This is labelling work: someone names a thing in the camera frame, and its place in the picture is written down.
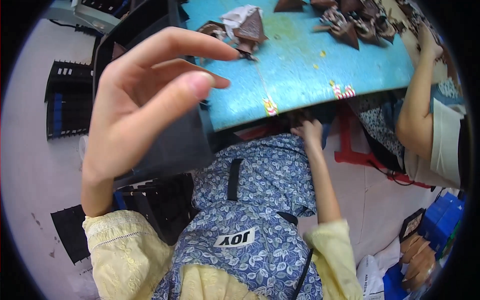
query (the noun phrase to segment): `red and white tape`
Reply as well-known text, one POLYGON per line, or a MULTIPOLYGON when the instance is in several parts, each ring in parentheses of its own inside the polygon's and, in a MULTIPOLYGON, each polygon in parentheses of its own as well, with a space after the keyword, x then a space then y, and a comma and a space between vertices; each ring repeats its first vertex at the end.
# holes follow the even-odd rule
POLYGON ((352 88, 351 85, 345 86, 345 92, 342 93, 342 90, 340 89, 339 84, 335 84, 332 86, 333 93, 335 95, 335 98, 337 100, 339 99, 345 99, 345 98, 351 98, 355 96, 355 90, 352 88))

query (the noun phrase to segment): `black strap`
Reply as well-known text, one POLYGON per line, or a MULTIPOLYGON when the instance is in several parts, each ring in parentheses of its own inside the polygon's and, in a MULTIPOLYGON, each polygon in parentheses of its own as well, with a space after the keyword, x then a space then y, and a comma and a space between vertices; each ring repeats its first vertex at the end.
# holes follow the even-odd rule
MULTIPOLYGON (((231 201, 238 201, 237 188, 239 183, 240 164, 242 160, 243 158, 235 158, 234 160, 232 160, 232 164, 230 165, 230 177, 228 179, 227 197, 231 201)), ((277 214, 282 218, 284 218, 286 221, 290 222, 291 224, 294 224, 295 226, 297 226, 299 223, 299 220, 294 215, 291 215, 286 212, 277 212, 277 214)), ((313 249, 310 249, 310 252, 308 253, 307 262, 305 266, 303 266, 303 271, 300 276, 299 282, 297 284, 297 288, 295 289, 295 292, 293 292, 293 295, 292 295, 293 300, 296 299, 298 294, 300 293, 300 289, 303 285, 303 281, 307 276, 307 271, 310 265, 310 261, 312 261, 312 255, 313 255, 313 249)))
MULTIPOLYGON (((237 189, 239 184, 240 164, 243 158, 235 158, 230 165, 230 177, 228 178, 227 198, 230 201, 238 201, 237 189)), ((296 216, 285 212, 277 212, 279 216, 284 218, 287 222, 298 226, 299 220, 296 216)))
POLYGON ((310 261, 312 261, 312 255, 313 255, 313 249, 310 249, 310 252, 308 253, 307 263, 303 266, 303 271, 301 273, 299 283, 297 284, 297 288, 293 292, 293 295, 291 298, 292 300, 295 300, 300 293, 300 289, 301 289, 301 286, 303 285, 303 281, 307 276, 308 266, 310 265, 310 261))
POLYGON ((227 198, 231 201, 238 201, 237 187, 239 184, 240 164, 243 158, 235 158, 230 166, 230 177, 228 178, 227 198))
POLYGON ((296 216, 291 215, 289 213, 285 213, 285 212, 277 212, 277 214, 282 218, 284 218, 287 222, 290 222, 291 224, 298 226, 299 220, 297 219, 296 216))

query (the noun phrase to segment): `blue table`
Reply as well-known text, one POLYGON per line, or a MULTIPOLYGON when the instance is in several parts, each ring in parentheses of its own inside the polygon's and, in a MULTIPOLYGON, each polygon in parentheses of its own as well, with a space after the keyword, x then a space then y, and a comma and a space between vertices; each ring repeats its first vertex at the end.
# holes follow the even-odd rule
POLYGON ((263 99, 272 99, 278 112, 335 100, 331 82, 342 92, 351 85, 357 95, 408 86, 413 75, 410 56, 399 35, 393 45, 364 44, 360 50, 337 42, 329 33, 314 33, 319 13, 310 5, 303 12, 275 12, 277 0, 190 0, 187 27, 197 30, 206 21, 246 4, 263 10, 265 35, 250 60, 205 60, 203 67, 232 81, 211 92, 209 112, 215 131, 267 117, 263 99))

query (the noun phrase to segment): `blue strip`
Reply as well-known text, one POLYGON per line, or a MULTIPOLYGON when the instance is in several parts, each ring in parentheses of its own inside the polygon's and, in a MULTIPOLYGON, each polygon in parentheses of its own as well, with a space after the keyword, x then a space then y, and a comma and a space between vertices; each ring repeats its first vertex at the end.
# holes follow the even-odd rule
POLYGON ((113 15, 116 17, 117 16, 117 13, 119 13, 119 11, 125 7, 125 5, 127 5, 128 3, 128 0, 124 0, 123 3, 120 5, 120 7, 113 13, 113 15))
POLYGON ((117 205, 119 206, 119 210, 127 209, 127 205, 123 200, 122 192, 114 192, 113 196, 115 197, 115 201, 117 201, 117 205))
POLYGON ((53 137, 61 136, 61 100, 62 94, 55 93, 53 105, 53 137))

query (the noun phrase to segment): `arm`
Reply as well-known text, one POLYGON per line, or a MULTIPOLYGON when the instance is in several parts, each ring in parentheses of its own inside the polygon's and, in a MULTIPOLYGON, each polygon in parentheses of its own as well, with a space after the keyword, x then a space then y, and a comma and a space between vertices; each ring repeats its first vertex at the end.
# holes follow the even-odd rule
POLYGON ((435 59, 442 54, 432 33, 423 24, 419 30, 420 60, 410 80, 396 124, 396 135, 405 148, 430 161, 433 143, 433 115, 430 88, 435 59))
POLYGON ((313 188, 317 205, 318 223, 326 223, 342 218, 340 207, 336 200, 327 164, 322 151, 322 144, 307 152, 310 169, 312 170, 313 188))
POLYGON ((167 28, 111 62, 103 71, 92 111, 82 166, 82 207, 87 216, 106 214, 113 179, 132 169, 156 137, 230 81, 176 59, 193 55, 233 60, 238 51, 218 39, 167 28))
POLYGON ((82 165, 83 223, 102 299, 150 299, 171 266, 172 249, 139 213, 108 213, 113 179, 142 158, 156 137, 212 87, 229 80, 176 59, 180 54, 232 60, 238 51, 214 37, 167 28, 103 71, 82 165))
POLYGON ((324 299, 361 300, 348 225, 342 220, 322 150, 322 125, 318 120, 305 121, 291 131, 303 138, 312 171, 319 225, 303 238, 314 249, 312 261, 322 280, 324 299))
POLYGON ((318 223, 342 218, 322 150, 322 124, 315 120, 303 122, 303 127, 292 128, 292 133, 304 139, 305 152, 312 171, 318 223))

